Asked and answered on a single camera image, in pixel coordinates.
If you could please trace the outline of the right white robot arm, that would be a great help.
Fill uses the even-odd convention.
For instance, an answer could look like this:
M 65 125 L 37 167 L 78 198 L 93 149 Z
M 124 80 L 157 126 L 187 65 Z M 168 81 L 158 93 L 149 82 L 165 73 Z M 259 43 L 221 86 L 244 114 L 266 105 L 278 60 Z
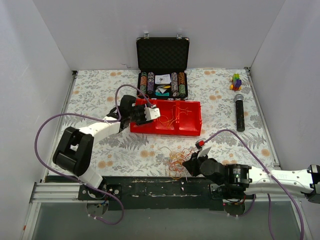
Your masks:
M 320 166 L 312 164 L 303 170 L 265 170 L 245 164 L 223 165 L 207 155 L 195 152 L 182 163 L 188 173 L 204 176 L 217 188 L 211 191 L 217 199 L 237 199 L 256 194 L 281 195 L 306 198 L 320 203 Z

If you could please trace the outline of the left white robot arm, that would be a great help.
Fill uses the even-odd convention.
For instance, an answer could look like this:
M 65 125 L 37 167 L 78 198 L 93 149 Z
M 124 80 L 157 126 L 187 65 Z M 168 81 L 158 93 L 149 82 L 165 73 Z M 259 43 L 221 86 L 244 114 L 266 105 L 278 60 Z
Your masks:
M 53 163 L 89 185 L 89 194 L 95 200 L 101 200 L 107 191 L 101 184 L 103 177 L 91 167 L 94 145 L 122 132 L 130 123 L 144 125 L 158 117 L 160 109 L 155 105 L 136 104 L 134 96 L 124 95 L 120 105 L 112 108 L 102 122 L 98 121 L 81 128 L 67 127 L 54 152 Z

